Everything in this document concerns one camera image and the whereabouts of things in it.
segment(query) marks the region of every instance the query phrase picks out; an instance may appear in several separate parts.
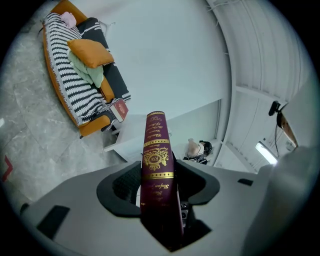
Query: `small book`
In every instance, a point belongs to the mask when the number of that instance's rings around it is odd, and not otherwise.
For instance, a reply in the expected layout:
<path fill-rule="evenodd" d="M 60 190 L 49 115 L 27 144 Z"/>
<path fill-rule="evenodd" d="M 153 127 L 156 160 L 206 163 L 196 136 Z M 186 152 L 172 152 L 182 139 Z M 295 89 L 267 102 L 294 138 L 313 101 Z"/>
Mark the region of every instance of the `small book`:
<path fill-rule="evenodd" d="M 127 105 L 123 99 L 118 100 L 116 103 L 114 103 L 110 110 L 115 115 L 116 119 L 121 123 L 125 120 L 126 115 L 129 111 L 127 108 Z"/>

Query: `marble floor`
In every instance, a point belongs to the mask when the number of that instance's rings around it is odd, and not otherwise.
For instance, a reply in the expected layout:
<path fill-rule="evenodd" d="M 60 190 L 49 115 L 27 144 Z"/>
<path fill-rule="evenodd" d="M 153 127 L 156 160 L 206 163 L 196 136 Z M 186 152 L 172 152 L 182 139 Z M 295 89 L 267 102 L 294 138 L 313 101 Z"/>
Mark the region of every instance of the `marble floor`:
<path fill-rule="evenodd" d="M 125 161 L 103 148 L 116 141 L 97 131 L 79 139 L 52 86 L 45 63 L 41 19 L 57 4 L 45 2 L 21 29 L 0 70 L 0 181 L 15 211 L 73 176 Z"/>

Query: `sofa armrest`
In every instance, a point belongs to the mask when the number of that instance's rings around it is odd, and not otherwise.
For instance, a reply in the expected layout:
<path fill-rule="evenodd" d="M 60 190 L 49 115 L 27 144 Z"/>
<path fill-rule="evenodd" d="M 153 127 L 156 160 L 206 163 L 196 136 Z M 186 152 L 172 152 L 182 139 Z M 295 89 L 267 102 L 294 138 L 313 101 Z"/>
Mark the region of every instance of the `sofa armrest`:
<path fill-rule="evenodd" d="M 115 94 L 112 91 L 110 84 L 108 83 L 105 76 L 103 76 L 103 81 L 100 86 L 100 92 L 108 103 L 110 103 L 115 98 Z"/>
<path fill-rule="evenodd" d="M 72 13 L 75 17 L 76 24 L 80 24 L 81 22 L 84 22 L 87 17 L 77 8 L 75 7 L 71 2 L 68 0 L 62 0 L 60 1 L 52 10 L 52 13 L 60 14 L 62 15 L 64 12 Z"/>
<path fill-rule="evenodd" d="M 80 134 L 82 136 L 88 136 L 95 131 L 101 130 L 103 127 L 110 125 L 111 121 L 108 116 L 101 115 L 98 118 L 90 121 L 87 125 L 80 126 Z"/>

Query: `book spine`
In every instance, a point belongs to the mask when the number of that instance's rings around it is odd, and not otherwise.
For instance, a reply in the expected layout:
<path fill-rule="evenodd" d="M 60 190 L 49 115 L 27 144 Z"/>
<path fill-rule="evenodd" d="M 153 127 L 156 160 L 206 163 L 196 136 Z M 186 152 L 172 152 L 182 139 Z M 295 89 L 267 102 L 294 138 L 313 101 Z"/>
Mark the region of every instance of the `book spine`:
<path fill-rule="evenodd" d="M 146 117 L 141 177 L 141 222 L 160 243 L 174 251 L 181 245 L 183 223 L 167 121 L 162 111 Z"/>

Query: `ceiling light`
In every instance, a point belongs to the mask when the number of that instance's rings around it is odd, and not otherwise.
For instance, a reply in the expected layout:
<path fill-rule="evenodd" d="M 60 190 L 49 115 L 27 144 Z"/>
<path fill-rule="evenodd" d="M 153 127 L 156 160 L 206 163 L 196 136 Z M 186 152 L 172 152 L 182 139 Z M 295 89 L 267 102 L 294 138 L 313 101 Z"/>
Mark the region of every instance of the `ceiling light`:
<path fill-rule="evenodd" d="M 255 149 L 258 150 L 270 164 L 274 165 L 278 162 L 275 155 L 261 141 L 255 145 Z"/>

